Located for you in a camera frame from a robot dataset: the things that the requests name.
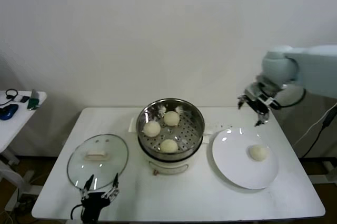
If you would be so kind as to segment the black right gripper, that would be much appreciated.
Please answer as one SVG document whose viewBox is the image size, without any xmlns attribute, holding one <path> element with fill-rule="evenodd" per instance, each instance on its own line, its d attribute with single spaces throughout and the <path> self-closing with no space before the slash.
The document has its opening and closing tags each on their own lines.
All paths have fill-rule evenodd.
<svg viewBox="0 0 337 224">
<path fill-rule="evenodd" d="M 264 87 L 262 83 L 252 83 L 245 88 L 244 94 L 237 98 L 237 108 L 239 110 L 244 104 L 248 104 L 257 113 L 255 127 L 266 124 L 269 121 L 269 106 L 266 101 L 270 98 L 270 95 L 264 90 Z"/>
</svg>

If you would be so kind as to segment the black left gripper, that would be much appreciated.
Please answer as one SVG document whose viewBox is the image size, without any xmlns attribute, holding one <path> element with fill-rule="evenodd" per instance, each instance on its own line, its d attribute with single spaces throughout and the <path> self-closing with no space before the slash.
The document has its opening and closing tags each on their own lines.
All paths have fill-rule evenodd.
<svg viewBox="0 0 337 224">
<path fill-rule="evenodd" d="M 94 179 L 93 174 L 85 182 L 85 185 L 82 189 L 81 199 L 83 207 L 83 211 L 81 213 L 82 221 L 98 221 L 101 210 L 110 205 L 110 200 L 115 200 L 120 192 L 118 188 L 118 175 L 118 173 L 115 175 L 112 187 L 104 194 L 88 194 Z"/>
</svg>

